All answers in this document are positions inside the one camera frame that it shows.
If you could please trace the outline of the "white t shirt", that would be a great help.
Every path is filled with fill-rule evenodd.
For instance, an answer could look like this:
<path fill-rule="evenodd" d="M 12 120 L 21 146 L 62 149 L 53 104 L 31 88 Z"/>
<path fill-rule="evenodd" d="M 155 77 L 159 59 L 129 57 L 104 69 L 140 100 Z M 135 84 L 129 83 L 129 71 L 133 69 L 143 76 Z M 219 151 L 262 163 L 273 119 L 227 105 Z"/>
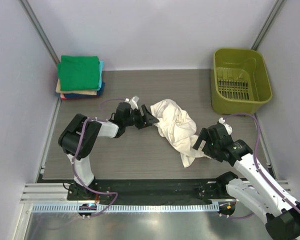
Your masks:
<path fill-rule="evenodd" d="M 195 159 L 207 158 L 202 152 L 203 146 L 193 149 L 198 140 L 197 125 L 186 110 L 183 110 L 174 100 L 164 99 L 150 106 L 151 114 L 159 120 L 155 126 L 161 137 L 180 154 L 184 168 L 188 168 Z"/>

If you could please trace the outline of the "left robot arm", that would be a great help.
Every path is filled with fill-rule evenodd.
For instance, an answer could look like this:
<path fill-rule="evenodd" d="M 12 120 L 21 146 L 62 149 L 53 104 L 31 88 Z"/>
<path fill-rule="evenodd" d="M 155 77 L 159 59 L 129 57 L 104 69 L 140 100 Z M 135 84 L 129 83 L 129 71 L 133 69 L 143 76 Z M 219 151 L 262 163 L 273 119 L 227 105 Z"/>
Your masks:
<path fill-rule="evenodd" d="M 77 114 L 65 128 L 58 139 L 58 145 L 67 155 L 74 174 L 75 188 L 85 200 L 91 200 L 95 194 L 111 196 L 114 192 L 100 192 L 96 190 L 93 182 L 95 176 L 91 169 L 90 153 L 97 138 L 119 138 L 127 127 L 135 126 L 144 129 L 159 120 L 151 114 L 143 104 L 138 107 L 134 101 L 121 102 L 109 120 L 90 118 Z"/>

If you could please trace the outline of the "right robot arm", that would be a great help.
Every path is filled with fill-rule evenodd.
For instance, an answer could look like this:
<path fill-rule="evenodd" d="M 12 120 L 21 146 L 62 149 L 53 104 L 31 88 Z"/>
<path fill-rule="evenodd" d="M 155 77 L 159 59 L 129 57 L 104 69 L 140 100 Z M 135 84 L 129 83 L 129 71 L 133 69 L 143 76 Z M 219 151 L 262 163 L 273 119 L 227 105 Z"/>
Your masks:
<path fill-rule="evenodd" d="M 253 150 L 241 139 L 232 139 L 232 127 L 218 122 L 202 128 L 193 148 L 219 162 L 227 162 L 249 183 L 228 171 L 218 176 L 215 192 L 242 202 L 264 223 L 273 240 L 295 240 L 300 236 L 300 201 L 288 193 L 265 170 Z"/>

